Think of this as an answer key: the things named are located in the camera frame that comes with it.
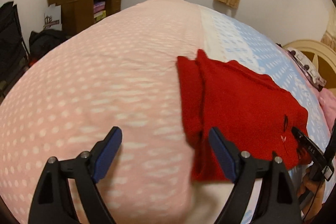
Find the red knitted sweater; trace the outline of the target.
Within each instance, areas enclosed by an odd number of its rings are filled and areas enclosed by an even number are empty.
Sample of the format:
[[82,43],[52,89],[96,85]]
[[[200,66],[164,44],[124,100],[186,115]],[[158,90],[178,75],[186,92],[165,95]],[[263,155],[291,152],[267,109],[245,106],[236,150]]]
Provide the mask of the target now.
[[210,147],[213,127],[257,159],[270,160],[276,153],[287,169],[311,162],[291,132],[307,132],[307,110],[268,75],[237,61],[211,60],[203,50],[193,60],[179,56],[177,71],[183,129],[194,149],[193,181],[227,179]]

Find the pink blanket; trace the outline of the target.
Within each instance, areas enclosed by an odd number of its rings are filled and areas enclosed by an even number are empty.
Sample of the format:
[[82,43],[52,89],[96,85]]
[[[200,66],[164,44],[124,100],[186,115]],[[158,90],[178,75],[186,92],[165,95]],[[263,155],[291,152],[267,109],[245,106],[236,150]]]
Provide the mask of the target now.
[[318,101],[325,116],[328,128],[332,131],[336,117],[335,95],[329,89],[323,88],[319,93]]

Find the patterned pillow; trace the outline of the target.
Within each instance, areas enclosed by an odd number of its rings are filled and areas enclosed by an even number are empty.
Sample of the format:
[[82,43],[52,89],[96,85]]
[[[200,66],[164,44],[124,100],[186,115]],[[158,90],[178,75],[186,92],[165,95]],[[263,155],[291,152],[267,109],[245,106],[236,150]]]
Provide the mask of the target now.
[[326,80],[319,74],[315,65],[298,49],[289,47],[286,51],[290,54],[290,57],[298,65],[311,85],[320,92],[325,87]]

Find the cream wooden headboard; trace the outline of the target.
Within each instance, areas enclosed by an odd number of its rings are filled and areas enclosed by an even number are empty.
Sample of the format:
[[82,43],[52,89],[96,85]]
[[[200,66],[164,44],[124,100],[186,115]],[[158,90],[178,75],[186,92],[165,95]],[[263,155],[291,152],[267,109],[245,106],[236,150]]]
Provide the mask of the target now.
[[311,39],[295,40],[283,46],[298,49],[313,63],[326,80],[326,88],[335,92],[335,51],[326,44]]

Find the beige curtain at right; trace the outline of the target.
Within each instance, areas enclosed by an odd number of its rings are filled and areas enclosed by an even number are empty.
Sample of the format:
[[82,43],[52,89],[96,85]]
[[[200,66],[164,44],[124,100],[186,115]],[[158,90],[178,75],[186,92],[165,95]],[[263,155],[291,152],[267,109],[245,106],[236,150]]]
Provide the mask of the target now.
[[321,43],[330,47],[334,52],[336,52],[336,9],[333,8],[329,13],[329,21],[327,24],[327,28],[323,37],[321,39]]

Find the pink and blue bedsheet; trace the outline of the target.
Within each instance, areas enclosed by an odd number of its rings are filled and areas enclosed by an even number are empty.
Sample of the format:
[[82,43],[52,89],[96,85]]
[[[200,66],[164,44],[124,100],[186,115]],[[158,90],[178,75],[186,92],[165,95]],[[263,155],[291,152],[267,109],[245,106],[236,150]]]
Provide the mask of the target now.
[[99,191],[118,223],[213,223],[232,185],[193,185],[175,62],[198,49],[267,74],[309,113],[320,148],[330,132],[294,62],[272,40],[220,12],[183,0],[149,0],[84,30],[30,68],[1,103],[1,197],[29,218],[51,156],[72,159],[122,129]]

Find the black bag on floor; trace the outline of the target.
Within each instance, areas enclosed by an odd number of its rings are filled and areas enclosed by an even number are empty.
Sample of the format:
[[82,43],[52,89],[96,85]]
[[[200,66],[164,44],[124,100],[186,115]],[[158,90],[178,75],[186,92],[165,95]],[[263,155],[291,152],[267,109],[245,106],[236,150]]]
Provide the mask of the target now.
[[39,60],[66,40],[67,36],[63,31],[53,29],[32,31],[29,37],[30,58]]

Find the white paper bag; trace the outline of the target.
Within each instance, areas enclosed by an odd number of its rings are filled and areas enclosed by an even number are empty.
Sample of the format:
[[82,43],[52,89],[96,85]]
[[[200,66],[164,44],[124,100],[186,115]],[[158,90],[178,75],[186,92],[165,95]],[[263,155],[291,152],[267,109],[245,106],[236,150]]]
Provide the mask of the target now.
[[46,8],[44,13],[44,30],[62,30],[62,7],[55,4]]

